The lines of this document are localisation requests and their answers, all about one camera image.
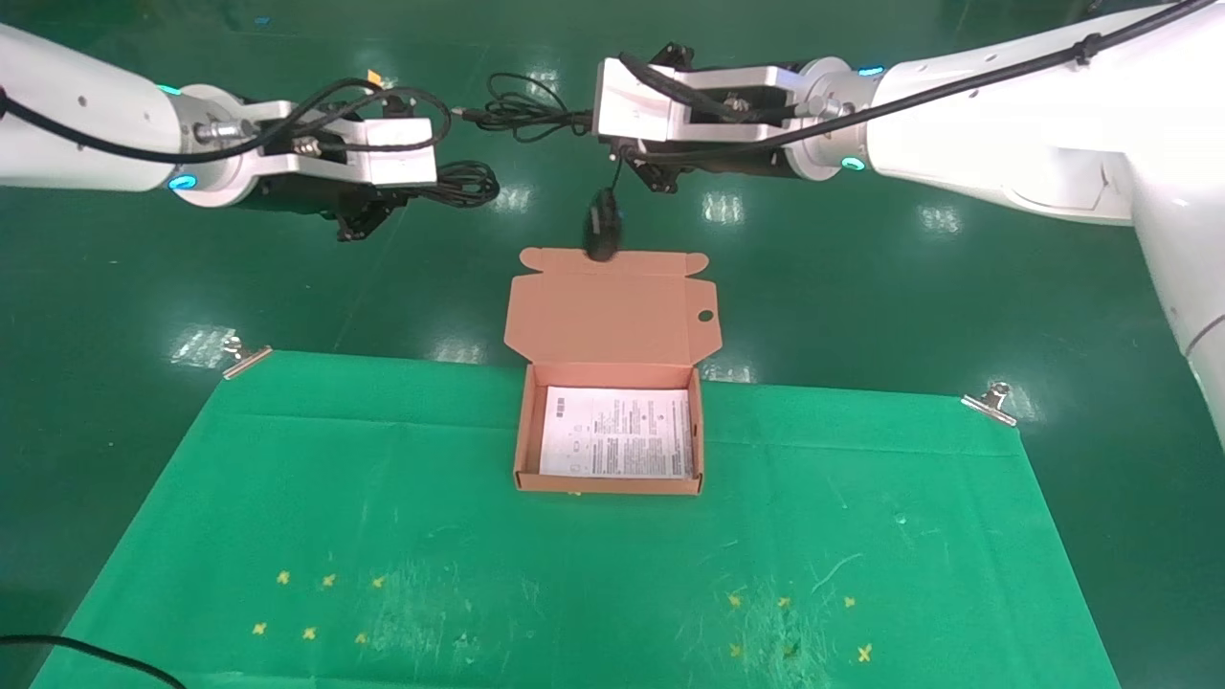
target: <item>open cardboard box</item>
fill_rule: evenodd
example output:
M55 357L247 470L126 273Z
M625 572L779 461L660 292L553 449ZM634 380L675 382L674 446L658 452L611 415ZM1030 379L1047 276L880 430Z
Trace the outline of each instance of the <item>open cardboard box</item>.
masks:
M521 490L696 495L706 472L702 385L693 364L719 349L714 283L687 276L702 254L621 251L597 262L578 249L524 249L538 272L511 282L506 343L527 357L514 447ZM548 387L688 390L693 476L587 478L540 473Z

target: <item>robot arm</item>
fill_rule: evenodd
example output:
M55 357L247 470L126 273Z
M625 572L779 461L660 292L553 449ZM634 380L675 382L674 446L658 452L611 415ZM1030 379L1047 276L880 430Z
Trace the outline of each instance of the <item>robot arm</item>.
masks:
M660 50L649 69L665 83L624 59L599 67L594 131L649 189L675 192L693 169L822 181L872 168L1030 213L1134 224L1225 434L1225 91L1210 81L1225 64L1225 4L1133 10L891 69L691 59Z
M168 186L202 207L320 213L339 223L341 240L364 239L392 210L440 188L434 143L451 114L420 91L342 80L303 107L252 103L213 86L157 86L2 25L0 64L21 66L6 69L0 83L7 103L7 112L0 108L0 185ZM353 86L370 96L321 104ZM442 112L437 135L428 118L414 116L417 98ZM383 103L381 118L355 114L374 102ZM490 200L496 179L483 172Z

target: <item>black wire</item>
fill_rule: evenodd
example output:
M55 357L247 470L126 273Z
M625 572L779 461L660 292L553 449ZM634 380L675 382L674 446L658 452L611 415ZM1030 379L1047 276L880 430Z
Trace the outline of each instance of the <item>black wire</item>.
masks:
M26 120L27 123L29 123L33 126L37 126L38 129L54 134L61 139L67 139L69 141L78 146L96 148L98 151L102 151L103 153L121 156L124 158L134 158L137 161L147 161L151 163L170 163L176 166L187 166L196 163L211 163L213 161L223 161L225 158L232 158L234 156L241 156L247 151L254 151L268 143L273 139L281 136L282 134L287 132L289 128L298 124L299 120L301 120L301 118L306 115L306 113L309 113L311 108L322 103L325 99L327 99L328 96L336 93L337 91L341 91L342 88L348 88L350 86L360 86L363 88L379 91L377 85L371 83L364 78L350 77L350 78L342 78L333 81L332 83L327 85L310 98L303 101L296 108L294 108L293 110L290 110L288 115L285 115L285 119L281 120L279 123L272 125L268 129L265 129L255 139L246 141L244 143L239 143L238 146L222 148L221 151L208 151L205 153L164 153L160 151L145 151L141 148L132 148L131 146L124 146L121 143L105 141L96 136L85 134L83 131L77 131L67 125L60 124L48 116L36 113L34 110L31 110L29 108L13 101L11 97L9 98L9 113L20 119Z
M625 69L635 78L641 81L652 91L666 96L682 105L688 105L696 112L715 115L731 123L742 123L752 118L751 112L734 110L714 98L710 98L706 93L702 93L697 88L660 74L648 63L628 53L621 53L617 55L617 60L625 65Z
M407 86L394 86L392 88L386 88L376 93L371 93L365 98L359 98L353 103L344 105L343 108L328 113L317 120L311 120L303 125L301 134L310 134L312 131L318 131L326 124L331 124L344 115L356 112L370 103L382 102L391 97L407 96L409 98L417 98L418 101L424 101L430 105L437 108L439 113L442 114L442 125L439 126L439 131L425 141L419 141L417 143L333 143L330 141L320 141L320 151L371 151L371 152L403 152L403 151L420 151L421 148L429 148L430 146L436 146L440 141L446 139L447 134L451 132L451 110L447 104L439 99L437 96L430 93L429 91L421 91L419 88L409 88Z
M910 108L922 105L925 103L931 103L932 101L938 101L941 98L947 98L949 96L956 96L965 91L973 91L975 88L982 88L985 86L991 86L992 83L1000 83L1001 81L1007 81L1009 78L1017 78L1019 76L1030 75L1039 72L1050 67L1060 66L1065 63L1077 60L1084 64L1088 58L1091 58L1100 50L1106 48L1112 48L1133 38L1144 36L1150 31L1158 29L1170 22L1180 20L1192 12L1208 7L1215 4L1216 0L1183 0L1177 5L1172 5L1160 12L1149 15L1142 20L1132 22L1117 31L1107 33L1105 36L1090 34L1085 37L1084 40L1076 43L1062 50L1056 50L1046 55L1040 55L1038 58L1031 58L1029 60L1017 63L1014 65L1008 65L997 70L989 72L982 72L980 75L970 76L963 80L953 81L937 86L935 88L929 88L927 91L920 91L905 98L899 98L898 101L892 101L873 108L866 108L849 115L842 115L832 120L826 120L820 124L811 126L800 128L794 131L788 131L778 136L772 136L769 139L763 139L761 141L755 141L752 143L742 143L739 146L724 146L720 148L709 148L706 151L691 151L691 152L677 152L677 153L649 153L646 151L638 151L633 146L625 146L620 150L621 157L628 157L631 161L641 161L644 163L658 163L669 166L684 166L690 163L701 163L706 161L722 159L729 156L741 156L747 153L760 153L764 151L771 151L778 148L779 146L785 146L788 143L794 143L796 141L802 141L805 139L811 139L813 136L821 136L837 131L839 129L845 129L849 126L855 126L876 118L884 115L891 115L902 110L908 110Z
M0 636L0 646L62 646L65 649L77 651L78 653L93 656L109 663L135 669L136 672L142 672L167 687L170 687L172 689L187 689L184 683L179 682L174 678L174 676L163 669L158 669L136 658L130 658L105 649L99 649L93 644L69 639L67 636L59 636L54 634L11 634Z
M496 81L510 78L535 86L549 94L552 103L528 96L518 91L499 91ZM485 81L491 101L485 103L485 109L456 108L454 113L461 118L474 123L477 128L485 131L510 131L519 143L534 143L545 136L570 128L575 136L584 136L592 131L592 110L571 110L557 96L557 92L545 86L537 78L521 74L494 72ZM544 131L527 136L522 130L529 128L545 126Z
M609 185L609 190L615 190L616 189L616 181L619 179L621 179L621 166L624 166L624 164L625 164L625 158L621 157L621 156L617 156L617 159L616 159L616 170L612 173L612 184Z
M456 208L484 206L502 190L492 168L480 161L456 161L439 168L439 181L434 186L407 189L410 199L429 199Z
M232 158L234 156L241 156L243 153L246 153L249 151L254 151L256 148L260 148L261 146L267 145L268 142L271 142L272 140L279 137L281 135L283 135L285 132L289 132L292 128L298 128L295 131L300 131L303 134L309 134L311 131L316 131L318 128L323 126L325 124L327 124L330 121L334 121L336 118L332 118L332 115L330 114L330 115L325 115L323 118L318 118L316 120L310 120L310 121L307 121L305 124L301 123L301 119L312 108L315 108L316 105L318 105L320 103L322 103L330 96L332 96L337 91L341 91L342 88L348 88L348 87L361 87L361 88L368 88L368 89L371 89L371 91L375 92L375 93L372 93L370 96L366 96L365 98L361 98L361 99L358 101L358 102L363 102L364 104L372 103L372 102L376 102L376 101L383 101L383 99L390 98L392 96L396 96L398 93L405 93L405 94L410 94L413 97L417 97L417 98L419 98L421 101L425 101L426 103L430 103L431 105L439 108L439 110L442 113L442 118L443 118L442 119L442 126L439 128L439 132L437 134L435 134L434 136L431 136L426 141L421 141L421 142L418 142L418 143L385 145L385 146L370 146L370 145L358 145L358 143L350 143L350 145L326 145L325 146L325 145L321 143L320 148L323 148L323 150L342 148L342 150L345 150L345 151L383 151L383 152L417 151L417 150L420 150L420 148L426 148L426 147L436 145L451 130L451 112L447 109L446 104L442 103L442 101L440 101L435 96L432 96L432 94L430 94L430 93L428 93L425 91L419 91L419 89L415 89L415 88L405 88L405 87L397 87L397 88L383 89L383 88L381 88L376 83L372 83L372 82L366 81L364 78L355 78L355 77L337 80L337 81L330 83L328 86L323 87L317 93L312 94L311 97L309 97L305 101L303 101L301 103L299 103L298 107L294 108L293 110L290 110L289 114L285 115L285 118L283 120L281 120L277 124L274 124L274 125L272 125L272 126L262 130L257 136L255 136L250 141L246 141L244 143L239 143L238 146L232 146L229 148L222 148L221 151L208 151L208 152L202 152L202 153L165 153L165 152L160 152L160 151L146 151L146 150L142 150L142 148L134 148L131 146L124 146L121 143L114 143L114 142L110 142L110 141L105 141L103 139L98 139L96 136L91 136L88 134L85 134L83 131L78 131L78 130L72 129L72 128L70 128L70 126L67 126L65 124L58 123L58 121L55 121L55 120L53 120L53 119L50 119L50 118L48 118L48 116L45 116L43 114L39 114L39 113L37 113L34 110L31 110L29 108L22 105L17 101L13 101L11 97L6 99L6 107L7 107L7 113L12 114L13 116L17 116L17 118L20 118L22 120L26 120L31 125L37 126L38 129L42 129L42 130L48 131L50 134L54 134L54 135L56 135L56 136L59 136L61 139L67 139L69 141L71 141L71 142L74 142L74 143L76 143L78 146L85 146L85 147L88 147L88 148L96 148L98 151L102 151L103 153L110 153L110 154L114 154L114 156L121 156L124 158L134 158L134 159L137 159L137 161L147 161L147 162L151 162L151 163L170 163L170 164L176 164L176 166L186 166L186 164L197 164L197 163L211 163L211 162L214 162L214 161L223 161L225 158Z

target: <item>green tablecloth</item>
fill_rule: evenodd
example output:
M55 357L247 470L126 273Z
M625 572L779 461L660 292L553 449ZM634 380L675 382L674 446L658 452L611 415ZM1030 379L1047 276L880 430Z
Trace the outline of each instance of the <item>green tablecloth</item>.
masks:
M522 380L274 353L66 634L192 689L1117 687L1018 434L957 400L710 383L702 495L565 495L514 490Z

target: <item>glossy floor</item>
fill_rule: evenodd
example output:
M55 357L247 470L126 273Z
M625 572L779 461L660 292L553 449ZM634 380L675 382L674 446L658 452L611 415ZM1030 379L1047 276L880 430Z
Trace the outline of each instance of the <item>glossy floor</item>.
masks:
M577 107L590 103L599 58L668 40L704 65L891 64L1072 13L1054 0L0 7L0 21L162 83L300 98L375 69L479 105L484 76L505 70ZM521 360L501 342L517 253L577 245L612 172L606 151L459 128L439 157L489 162L502 196L477 211L417 204L348 245L323 221L201 211L164 192L0 191L0 633L56 630L72 613L217 383L187 365L192 338L234 329L287 349ZM704 375L943 395L1009 381L1125 687L1225 682L1225 462L1129 229L866 173L695 174L669 197L625 181L628 248L710 256L725 345ZM29 677L37 655L18 657L0 663L0 685Z

